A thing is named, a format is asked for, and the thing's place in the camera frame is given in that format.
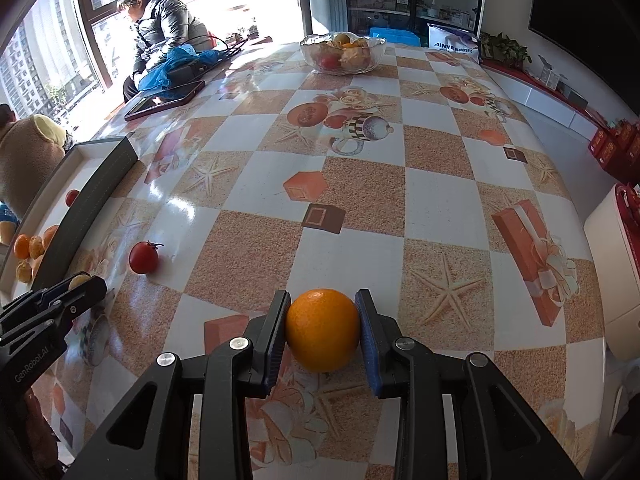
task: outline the person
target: person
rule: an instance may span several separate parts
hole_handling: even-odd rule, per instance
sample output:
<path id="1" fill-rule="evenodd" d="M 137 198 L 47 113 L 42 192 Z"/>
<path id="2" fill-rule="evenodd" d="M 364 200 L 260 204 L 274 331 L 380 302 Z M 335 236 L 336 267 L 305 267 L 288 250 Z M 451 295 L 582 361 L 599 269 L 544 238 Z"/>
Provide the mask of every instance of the person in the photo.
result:
<path id="1" fill-rule="evenodd" d="M 18 220 L 72 145 L 71 135 L 48 117 L 18 120 L 9 105 L 0 104 L 0 202 Z"/>
<path id="2" fill-rule="evenodd" d="M 133 72 L 124 81 L 125 102 L 138 93 L 140 80 L 165 62 L 172 48 L 185 43 L 196 52 L 212 48 L 207 27 L 180 0 L 118 0 L 116 8 L 133 22 L 136 40 Z"/>

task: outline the green leaves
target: green leaves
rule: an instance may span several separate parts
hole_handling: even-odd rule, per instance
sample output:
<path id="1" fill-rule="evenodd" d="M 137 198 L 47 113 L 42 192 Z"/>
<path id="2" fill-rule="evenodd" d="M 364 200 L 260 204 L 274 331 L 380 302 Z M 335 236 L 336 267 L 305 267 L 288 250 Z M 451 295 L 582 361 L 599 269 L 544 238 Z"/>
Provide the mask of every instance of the green leaves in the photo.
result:
<path id="1" fill-rule="evenodd" d="M 496 59 L 509 66 L 522 65 L 525 60 L 531 63 L 527 47 L 502 32 L 497 36 L 481 32 L 480 42 L 482 54 L 489 59 Z"/>

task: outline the cherry tomato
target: cherry tomato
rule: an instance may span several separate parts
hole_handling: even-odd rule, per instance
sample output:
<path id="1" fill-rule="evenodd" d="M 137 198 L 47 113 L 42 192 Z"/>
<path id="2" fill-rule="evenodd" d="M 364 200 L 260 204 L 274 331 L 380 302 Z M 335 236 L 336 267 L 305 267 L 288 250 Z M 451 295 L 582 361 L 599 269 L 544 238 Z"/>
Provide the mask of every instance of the cherry tomato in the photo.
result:
<path id="1" fill-rule="evenodd" d="M 318 65 L 324 70 L 338 70 L 340 68 L 340 59 L 335 56 L 323 56 L 320 58 Z"/>
<path id="2" fill-rule="evenodd" d="M 72 203 L 76 199 L 76 197 L 80 194 L 77 189 L 72 189 L 65 196 L 65 204 L 67 207 L 71 207 Z"/>
<path id="3" fill-rule="evenodd" d="M 129 267 L 136 274 L 148 274 L 158 268 L 158 246 L 151 242 L 138 242 L 129 253 Z"/>

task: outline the white bag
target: white bag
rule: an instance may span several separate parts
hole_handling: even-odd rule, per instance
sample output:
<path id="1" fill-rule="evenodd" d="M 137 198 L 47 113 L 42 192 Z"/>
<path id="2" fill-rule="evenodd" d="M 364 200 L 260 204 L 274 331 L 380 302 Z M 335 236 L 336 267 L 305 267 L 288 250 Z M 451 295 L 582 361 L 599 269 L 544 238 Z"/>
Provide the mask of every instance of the white bag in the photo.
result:
<path id="1" fill-rule="evenodd" d="M 429 25 L 429 47 L 452 54 L 467 54 L 473 61 L 479 62 L 478 40 L 464 30 Z"/>

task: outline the fruit bowl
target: fruit bowl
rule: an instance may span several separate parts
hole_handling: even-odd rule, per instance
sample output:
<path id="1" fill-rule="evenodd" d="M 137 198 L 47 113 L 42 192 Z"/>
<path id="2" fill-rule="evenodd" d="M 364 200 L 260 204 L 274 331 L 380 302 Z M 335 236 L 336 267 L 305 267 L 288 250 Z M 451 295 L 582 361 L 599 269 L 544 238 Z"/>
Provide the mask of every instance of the fruit bowl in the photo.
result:
<path id="1" fill-rule="evenodd" d="M 350 32 L 307 36 L 300 42 L 305 61 L 318 72 L 332 75 L 364 74 L 380 64 L 384 38 L 368 38 Z"/>

